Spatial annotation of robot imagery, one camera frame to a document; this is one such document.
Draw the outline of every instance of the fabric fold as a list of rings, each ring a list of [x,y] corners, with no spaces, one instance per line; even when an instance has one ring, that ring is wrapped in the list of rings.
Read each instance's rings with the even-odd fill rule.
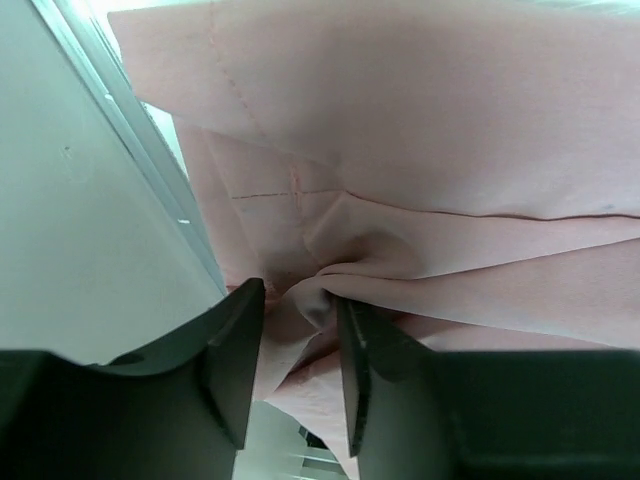
[[[432,348],[640,345],[640,19],[502,0],[119,12],[230,289],[256,394],[347,469],[334,295]]]

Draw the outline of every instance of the white wall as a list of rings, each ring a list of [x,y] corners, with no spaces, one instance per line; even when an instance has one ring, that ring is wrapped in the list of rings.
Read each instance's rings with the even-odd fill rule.
[[[220,294],[25,0],[0,2],[0,348],[104,362]]]
[[[233,480],[284,480],[300,475],[307,441],[299,430],[300,424],[277,408],[254,403]]]

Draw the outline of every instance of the pink fabric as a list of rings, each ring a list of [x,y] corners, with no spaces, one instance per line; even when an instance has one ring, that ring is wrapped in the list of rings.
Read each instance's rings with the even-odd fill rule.
[[[237,0],[111,23],[228,285],[267,282],[258,395],[352,476],[329,293],[438,349],[640,345],[640,20]]]

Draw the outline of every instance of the stitching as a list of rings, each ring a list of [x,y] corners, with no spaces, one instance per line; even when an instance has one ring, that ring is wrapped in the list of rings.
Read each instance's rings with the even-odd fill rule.
[[[258,134],[267,142],[267,144],[271,148],[273,148],[278,152],[282,152],[282,150],[278,148],[275,145],[275,143],[271,141],[270,138],[267,136],[266,132],[262,128],[262,125],[258,121],[258,118],[254,115],[253,111],[249,107],[249,104],[245,99],[244,95],[242,94],[240,87],[238,87],[237,82],[233,79],[233,77],[231,76],[231,74],[229,73],[229,71],[224,65],[224,59],[222,56],[220,45],[216,38],[216,31],[215,31],[216,8],[214,3],[215,3],[215,0],[211,0],[209,2],[209,41],[211,43],[211,47],[214,52],[216,65],[218,66],[218,68],[226,78],[227,82],[229,83],[229,87],[231,88],[231,91],[240,101],[242,108],[249,116],[249,119],[253,123]],[[311,259],[316,263],[316,267],[320,269],[320,266],[321,266],[320,262],[318,261],[316,256],[311,252],[311,249],[309,248],[309,246],[307,245],[307,241],[305,240],[304,215],[302,213],[302,195],[301,195],[302,192],[300,191],[300,176],[298,173],[298,169],[293,163],[291,163],[289,167],[289,177],[290,177],[289,181],[291,185],[291,194],[293,195],[293,198],[294,198],[296,211],[298,212],[298,216],[300,217],[302,245],[304,246],[304,249],[307,251]]]
[[[316,190],[313,192],[297,192],[299,195],[313,195],[316,193],[342,193],[342,190]],[[295,195],[294,192],[278,192],[278,193],[259,193],[256,195],[244,195],[240,197],[231,197],[231,200],[245,200],[247,198],[262,198],[262,197],[284,197]]]
[[[204,138],[204,130],[198,129],[198,132],[200,133],[200,135],[202,137],[202,141],[204,142],[204,145],[207,147],[207,150],[209,151],[209,155],[211,155],[211,159],[213,160],[213,163],[216,166],[215,168],[219,170],[220,167],[219,167],[219,163],[216,161],[216,155],[213,153],[210,143],[207,142],[207,140]],[[225,193],[228,196],[229,195],[229,190],[227,189],[227,186],[224,185],[224,183],[223,183],[223,188],[225,189]],[[244,233],[244,236],[246,238],[248,238],[247,229],[245,227],[244,222],[242,221],[242,218],[240,217],[240,214],[238,213],[238,211],[236,209],[233,210],[233,213],[235,214],[235,217],[238,219],[238,223],[240,224],[240,228],[242,229],[242,232]],[[259,262],[260,261],[260,255],[258,255],[258,252],[253,247],[251,242],[247,242],[247,244],[249,246],[249,250],[251,251],[251,253],[255,257],[255,259]]]
[[[216,9],[215,9],[214,3],[215,3],[215,0],[211,0],[209,2],[209,41],[211,43],[211,46],[213,47],[213,52],[215,54],[216,64],[218,65],[218,68],[220,69],[220,71],[224,75],[225,79],[227,80],[227,83],[229,83],[229,86],[231,87],[231,91],[233,92],[233,94],[240,101],[240,104],[242,105],[242,108],[247,112],[247,115],[249,116],[249,119],[254,124],[254,126],[255,126],[256,130],[258,131],[258,133],[260,134],[260,136],[262,138],[264,138],[269,143],[269,145],[273,145],[272,142],[269,141],[269,138],[267,137],[267,134],[263,130],[262,125],[260,125],[260,122],[258,121],[256,116],[253,114],[253,111],[249,107],[249,104],[245,100],[244,95],[242,94],[242,91],[240,90],[240,87],[238,87],[238,84],[233,79],[233,77],[231,77],[231,75],[229,74],[229,71],[224,66],[224,62],[223,62],[223,59],[222,59],[222,53],[220,51],[220,47],[218,45],[218,41],[216,39],[216,33],[215,33],[215,19],[216,19],[215,14],[216,14]]]

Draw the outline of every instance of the black plastic piece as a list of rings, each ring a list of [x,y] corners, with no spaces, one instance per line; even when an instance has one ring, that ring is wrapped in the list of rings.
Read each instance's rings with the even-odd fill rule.
[[[338,299],[361,480],[640,478],[634,351],[436,353]]]
[[[107,366],[0,352],[0,478],[230,480],[263,317],[251,279]]]

